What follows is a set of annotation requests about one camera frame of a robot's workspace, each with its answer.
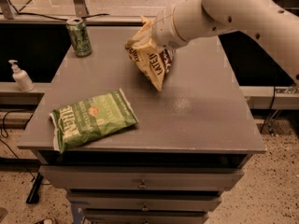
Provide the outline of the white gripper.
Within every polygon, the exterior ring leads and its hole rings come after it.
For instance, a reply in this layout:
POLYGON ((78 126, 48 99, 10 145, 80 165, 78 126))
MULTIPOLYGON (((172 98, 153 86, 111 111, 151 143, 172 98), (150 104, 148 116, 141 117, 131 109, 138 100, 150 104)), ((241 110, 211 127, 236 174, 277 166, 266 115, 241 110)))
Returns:
POLYGON ((188 42, 183 40, 175 27, 174 6, 166 7, 160 11, 155 20, 141 16, 142 27, 132 38, 132 48, 144 52, 155 51, 158 47, 176 50, 185 47, 188 42))

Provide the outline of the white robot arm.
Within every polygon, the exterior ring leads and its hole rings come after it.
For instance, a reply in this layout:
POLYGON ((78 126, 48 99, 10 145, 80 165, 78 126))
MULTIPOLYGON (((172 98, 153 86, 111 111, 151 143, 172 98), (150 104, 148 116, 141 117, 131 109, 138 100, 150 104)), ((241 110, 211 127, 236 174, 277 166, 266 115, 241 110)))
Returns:
POLYGON ((128 41, 143 53, 182 48, 199 37, 239 31, 263 48, 297 81, 299 77, 299 17, 272 0, 186 0, 167 7, 128 41))

